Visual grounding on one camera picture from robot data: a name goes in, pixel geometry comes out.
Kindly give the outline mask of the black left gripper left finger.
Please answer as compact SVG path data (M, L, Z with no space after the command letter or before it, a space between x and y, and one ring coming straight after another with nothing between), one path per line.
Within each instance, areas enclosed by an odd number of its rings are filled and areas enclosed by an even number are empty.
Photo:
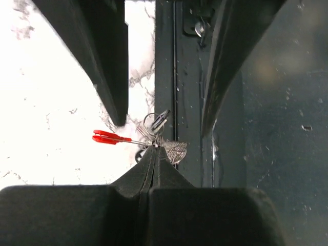
M1 245L142 245L156 150L110 185L1 190Z

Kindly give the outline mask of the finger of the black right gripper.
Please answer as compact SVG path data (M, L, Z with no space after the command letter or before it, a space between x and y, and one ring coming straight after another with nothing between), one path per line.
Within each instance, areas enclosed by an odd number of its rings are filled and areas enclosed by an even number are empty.
M215 12L201 135L212 131L230 84L284 1L222 1Z
M129 99L125 2L36 0L34 4L96 86L112 122L124 126Z

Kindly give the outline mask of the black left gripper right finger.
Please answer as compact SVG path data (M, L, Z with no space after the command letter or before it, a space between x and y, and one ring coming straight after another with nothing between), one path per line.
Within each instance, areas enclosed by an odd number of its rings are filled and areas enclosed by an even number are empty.
M195 188L156 149L148 245L284 245L274 206L252 188Z

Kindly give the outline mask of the red handled metal key holder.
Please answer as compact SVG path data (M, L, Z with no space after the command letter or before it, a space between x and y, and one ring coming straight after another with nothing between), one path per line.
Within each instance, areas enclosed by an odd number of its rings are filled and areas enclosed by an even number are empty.
M133 143L140 147L140 149L147 149L150 146L163 147L166 151L168 159L171 164L179 164L187 154L187 142L176 141L176 140L166 140L163 138L162 134L165 129L164 127L160 130L159 134L153 136L150 134L150 126L154 121L153 113L147 114L142 122L141 126L138 126L136 130L141 134L141 140L133 140L128 137L122 137L115 133L110 133L102 130L94 130L94 135L92 139L95 142L102 144L115 145L121 142Z

